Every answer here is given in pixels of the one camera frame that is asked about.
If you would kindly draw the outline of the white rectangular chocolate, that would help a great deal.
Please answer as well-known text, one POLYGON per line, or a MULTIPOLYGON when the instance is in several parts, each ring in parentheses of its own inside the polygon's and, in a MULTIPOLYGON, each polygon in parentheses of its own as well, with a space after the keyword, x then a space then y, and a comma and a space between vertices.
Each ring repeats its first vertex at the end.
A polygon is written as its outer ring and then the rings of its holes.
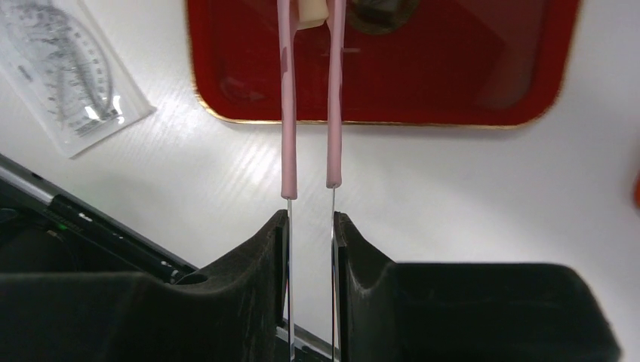
POLYGON ((299 30, 321 26, 329 17, 326 0, 298 0, 297 11, 299 30))

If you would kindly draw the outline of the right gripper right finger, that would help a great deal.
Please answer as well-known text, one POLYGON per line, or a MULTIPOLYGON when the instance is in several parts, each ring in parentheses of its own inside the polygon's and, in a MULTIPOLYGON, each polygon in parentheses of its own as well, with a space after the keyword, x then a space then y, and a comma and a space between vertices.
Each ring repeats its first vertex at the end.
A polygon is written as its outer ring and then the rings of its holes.
POLYGON ((333 219, 342 361, 618 361, 589 285, 550 263, 396 262, 333 219))

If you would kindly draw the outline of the pink tongs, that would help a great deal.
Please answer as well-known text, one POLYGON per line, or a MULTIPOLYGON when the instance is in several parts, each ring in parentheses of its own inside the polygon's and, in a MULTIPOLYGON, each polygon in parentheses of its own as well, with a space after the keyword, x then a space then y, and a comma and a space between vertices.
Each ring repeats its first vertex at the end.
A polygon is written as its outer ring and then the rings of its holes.
MULTIPOLYGON (((325 21, 330 29, 330 61, 328 76, 328 148, 326 186, 335 190, 342 184, 342 82, 343 45, 346 25, 346 2, 327 1, 329 17, 325 21)), ((281 73, 282 108, 282 190, 287 201, 288 245, 287 250, 287 303, 288 303, 288 352, 289 360, 295 360, 295 323, 293 297, 293 204, 297 199, 297 100, 294 66, 294 38, 298 26, 297 5, 291 1, 277 2, 279 62, 281 73)))

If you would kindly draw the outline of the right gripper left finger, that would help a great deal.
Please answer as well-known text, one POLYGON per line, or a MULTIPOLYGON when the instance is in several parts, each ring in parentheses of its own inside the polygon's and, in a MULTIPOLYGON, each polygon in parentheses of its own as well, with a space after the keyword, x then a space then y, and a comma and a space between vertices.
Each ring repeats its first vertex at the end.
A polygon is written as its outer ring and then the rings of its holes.
POLYGON ((287 224, 276 212, 254 236, 169 284, 108 271, 108 254, 4 218, 1 359, 273 361, 287 224))

